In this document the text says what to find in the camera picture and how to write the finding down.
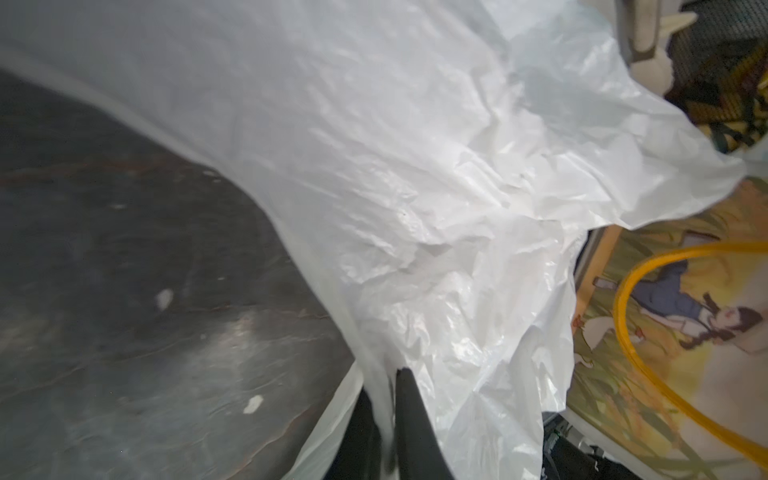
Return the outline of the white plastic grocery bag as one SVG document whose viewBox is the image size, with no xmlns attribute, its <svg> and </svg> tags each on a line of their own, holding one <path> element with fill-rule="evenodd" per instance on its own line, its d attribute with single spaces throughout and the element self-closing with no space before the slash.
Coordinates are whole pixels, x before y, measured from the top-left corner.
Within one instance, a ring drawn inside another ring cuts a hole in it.
<svg viewBox="0 0 768 480">
<path fill-rule="evenodd" d="M 538 477 L 587 233 L 745 174 L 576 1 L 5 1 L 1 64 L 249 194 L 384 439 L 407 367 L 459 479 Z"/>
</svg>

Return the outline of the white tote bag yellow handles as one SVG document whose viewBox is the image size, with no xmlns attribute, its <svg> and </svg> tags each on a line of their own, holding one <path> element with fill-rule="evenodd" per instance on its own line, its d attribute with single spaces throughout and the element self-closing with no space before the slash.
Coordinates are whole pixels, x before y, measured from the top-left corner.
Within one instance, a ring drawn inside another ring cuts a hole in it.
<svg viewBox="0 0 768 480">
<path fill-rule="evenodd" d="M 566 419 L 582 446 L 643 479 L 763 479 L 691 419 L 673 391 L 724 429 L 767 444 L 767 182 L 744 180 L 692 217 L 589 241 L 571 323 Z"/>
</svg>

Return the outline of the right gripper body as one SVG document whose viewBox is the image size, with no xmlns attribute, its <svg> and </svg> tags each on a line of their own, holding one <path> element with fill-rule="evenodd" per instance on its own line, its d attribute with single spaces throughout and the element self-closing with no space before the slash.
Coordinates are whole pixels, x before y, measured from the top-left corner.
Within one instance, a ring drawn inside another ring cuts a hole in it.
<svg viewBox="0 0 768 480">
<path fill-rule="evenodd" d="M 562 415 L 543 415 L 541 480 L 638 480 L 625 466 L 609 459 Z"/>
</svg>

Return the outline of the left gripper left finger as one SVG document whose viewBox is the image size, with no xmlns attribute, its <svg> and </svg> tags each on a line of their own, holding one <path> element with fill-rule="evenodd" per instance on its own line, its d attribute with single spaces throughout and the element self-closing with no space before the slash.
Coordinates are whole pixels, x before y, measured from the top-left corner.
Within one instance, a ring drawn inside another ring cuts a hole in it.
<svg viewBox="0 0 768 480">
<path fill-rule="evenodd" d="M 365 390 L 360 392 L 337 454 L 324 480 L 378 480 L 381 436 Z"/>
</svg>

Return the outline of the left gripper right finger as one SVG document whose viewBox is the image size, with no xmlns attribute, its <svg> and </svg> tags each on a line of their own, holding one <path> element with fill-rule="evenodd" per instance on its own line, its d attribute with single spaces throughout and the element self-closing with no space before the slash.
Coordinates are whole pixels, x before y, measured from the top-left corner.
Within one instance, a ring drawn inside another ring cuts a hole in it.
<svg viewBox="0 0 768 480">
<path fill-rule="evenodd" d="M 394 405 L 399 478 L 452 480 L 414 374 L 408 368 L 397 372 Z"/>
</svg>

